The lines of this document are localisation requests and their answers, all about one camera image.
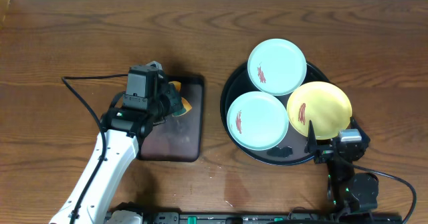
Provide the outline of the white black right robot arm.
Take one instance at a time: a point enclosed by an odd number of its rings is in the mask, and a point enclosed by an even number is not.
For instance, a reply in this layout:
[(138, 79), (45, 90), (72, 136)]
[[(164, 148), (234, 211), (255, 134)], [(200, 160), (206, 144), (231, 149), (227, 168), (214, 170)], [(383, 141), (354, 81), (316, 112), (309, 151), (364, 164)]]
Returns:
[(360, 215), (376, 209), (379, 180), (369, 172), (356, 173), (352, 163), (365, 154), (370, 138), (350, 118), (350, 128), (338, 132), (327, 144), (318, 144), (314, 125), (309, 122), (305, 151), (316, 164), (328, 168), (328, 199), (334, 203), (331, 214), (335, 221), (349, 215)]

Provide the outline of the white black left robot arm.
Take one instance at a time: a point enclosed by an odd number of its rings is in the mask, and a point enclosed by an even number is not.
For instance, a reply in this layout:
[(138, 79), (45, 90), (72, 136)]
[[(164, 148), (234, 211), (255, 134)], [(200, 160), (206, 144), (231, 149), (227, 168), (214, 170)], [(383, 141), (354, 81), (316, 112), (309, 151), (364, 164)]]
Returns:
[(118, 184), (138, 158), (154, 126), (183, 109), (179, 91), (158, 62), (132, 66), (126, 90), (95, 118), (99, 128), (94, 151), (71, 195), (51, 223), (103, 223)]

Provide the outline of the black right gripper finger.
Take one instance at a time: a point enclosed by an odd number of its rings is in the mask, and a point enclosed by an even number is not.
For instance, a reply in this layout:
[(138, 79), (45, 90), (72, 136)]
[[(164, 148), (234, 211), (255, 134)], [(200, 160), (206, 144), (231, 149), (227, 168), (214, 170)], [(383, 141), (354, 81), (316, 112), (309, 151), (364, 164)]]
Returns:
[(310, 120), (308, 125), (308, 137), (304, 151), (305, 152), (316, 152), (317, 149), (317, 140), (314, 132), (313, 123)]
[(350, 117), (350, 128), (357, 129), (359, 132), (363, 132), (362, 128), (353, 116)]

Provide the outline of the yellow green scrubbing sponge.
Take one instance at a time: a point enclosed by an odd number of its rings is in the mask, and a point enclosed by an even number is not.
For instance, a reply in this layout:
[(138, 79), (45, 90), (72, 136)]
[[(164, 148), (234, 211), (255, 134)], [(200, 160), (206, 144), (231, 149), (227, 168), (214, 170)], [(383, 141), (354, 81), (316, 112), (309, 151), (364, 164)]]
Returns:
[[(170, 84), (172, 84), (175, 87), (175, 90), (178, 93), (181, 93), (181, 83), (180, 82), (170, 81)], [(174, 117), (185, 115), (186, 113), (188, 113), (192, 109), (192, 106), (189, 104), (189, 102), (184, 97), (181, 98), (181, 104), (183, 105), (183, 107), (179, 111), (176, 111), (173, 113)]]

